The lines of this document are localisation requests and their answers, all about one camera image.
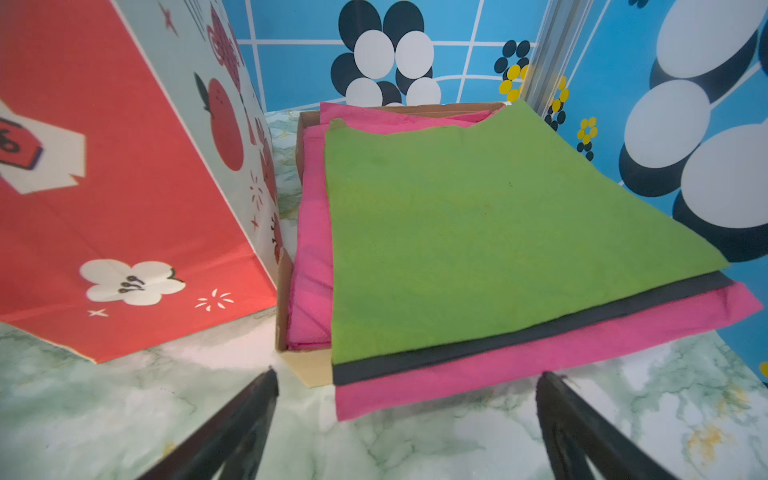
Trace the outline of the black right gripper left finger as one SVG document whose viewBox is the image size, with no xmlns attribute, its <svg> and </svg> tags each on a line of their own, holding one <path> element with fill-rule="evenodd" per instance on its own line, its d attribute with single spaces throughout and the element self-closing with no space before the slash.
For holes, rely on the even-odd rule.
<svg viewBox="0 0 768 480">
<path fill-rule="evenodd" d="M 148 469 L 143 479 L 254 479 L 279 397 L 268 369 Z"/>
</svg>

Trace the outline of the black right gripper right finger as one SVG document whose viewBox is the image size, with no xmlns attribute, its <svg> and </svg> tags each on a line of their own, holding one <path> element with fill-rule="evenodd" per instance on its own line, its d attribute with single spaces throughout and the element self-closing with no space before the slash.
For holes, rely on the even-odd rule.
<svg viewBox="0 0 768 480">
<path fill-rule="evenodd" d="M 557 479 L 672 479 L 553 372 L 536 384 L 539 425 Z"/>
</svg>

